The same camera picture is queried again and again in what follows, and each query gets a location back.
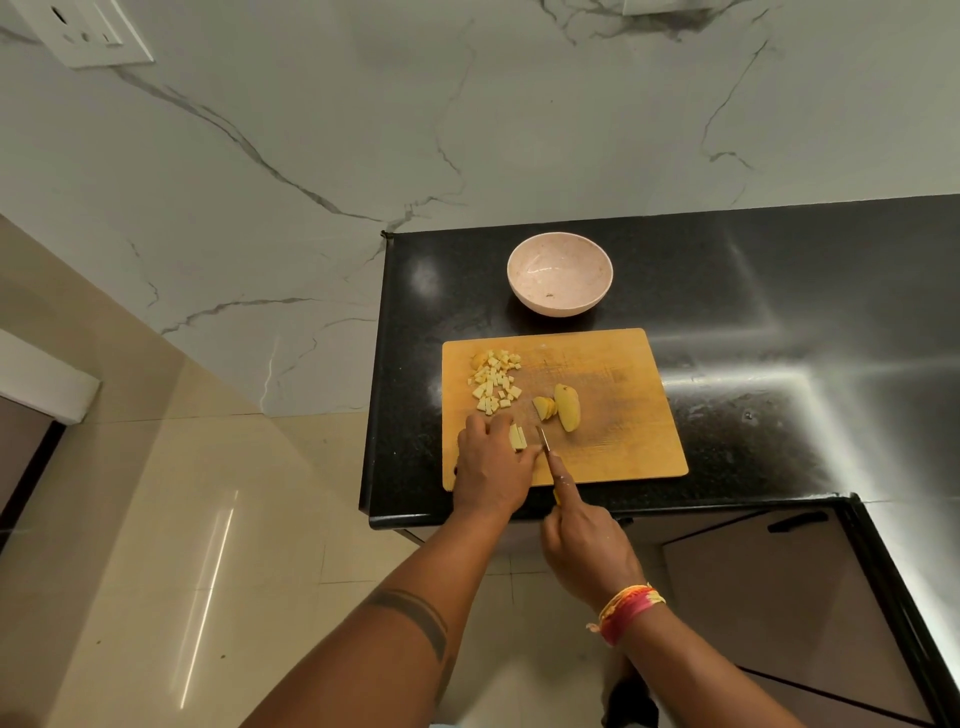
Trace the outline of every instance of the marble wall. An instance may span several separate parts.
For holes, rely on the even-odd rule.
[[[366,408],[384,229],[960,190],[950,0],[123,3],[156,64],[0,0],[0,213],[271,415]]]

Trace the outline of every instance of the wooden cutting board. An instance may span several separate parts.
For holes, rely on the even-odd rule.
[[[557,383],[580,395],[580,427],[564,432],[560,418],[543,423],[550,447],[579,483],[685,475],[684,458],[670,405],[663,392],[647,335],[642,328],[508,336],[448,341],[443,360],[444,487],[453,490],[457,434],[476,412],[470,359],[478,352],[506,349],[522,357],[511,370],[523,393],[510,411],[527,443],[539,438],[533,397],[553,397]],[[534,485],[551,485],[545,458],[538,458]]]

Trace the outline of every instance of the left hand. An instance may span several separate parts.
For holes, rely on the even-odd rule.
[[[514,416],[501,412],[487,425],[483,415],[467,417],[457,436],[457,480],[453,485],[455,513],[485,513],[508,521],[527,498],[534,477],[539,445],[514,452],[510,425]]]

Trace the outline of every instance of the empty bowl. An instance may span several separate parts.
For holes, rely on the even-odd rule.
[[[600,303],[613,282],[613,265],[592,240],[572,232],[542,232],[514,248],[507,279],[528,308],[562,318]]]

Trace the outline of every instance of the colorful thread bracelet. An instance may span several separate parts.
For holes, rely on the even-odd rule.
[[[588,624],[587,629],[599,633],[607,644],[615,646],[634,617],[655,604],[666,604],[666,599],[649,584],[627,587],[600,610],[600,623]]]

